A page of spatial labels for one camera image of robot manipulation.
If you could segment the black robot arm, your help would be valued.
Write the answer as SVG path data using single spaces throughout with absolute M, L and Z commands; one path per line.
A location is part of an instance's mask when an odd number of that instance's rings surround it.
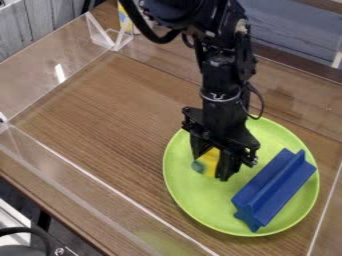
M 171 31 L 191 36 L 202 73 L 199 108 L 186 107 L 183 129 L 192 156 L 219 150 L 214 177 L 222 181 L 254 166 L 260 143 L 246 127 L 251 118 L 250 83 L 256 73 L 251 27 L 238 0 L 139 0 L 144 15 Z

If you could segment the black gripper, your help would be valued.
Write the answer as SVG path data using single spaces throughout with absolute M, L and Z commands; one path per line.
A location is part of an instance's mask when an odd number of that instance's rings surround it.
M 203 107 L 184 107 L 182 128 L 190 133 L 192 156 L 198 159 L 211 148 L 219 150 L 215 177 L 226 182 L 240 166 L 256 164 L 258 139 L 247 128 L 250 92 L 231 95 L 202 92 Z

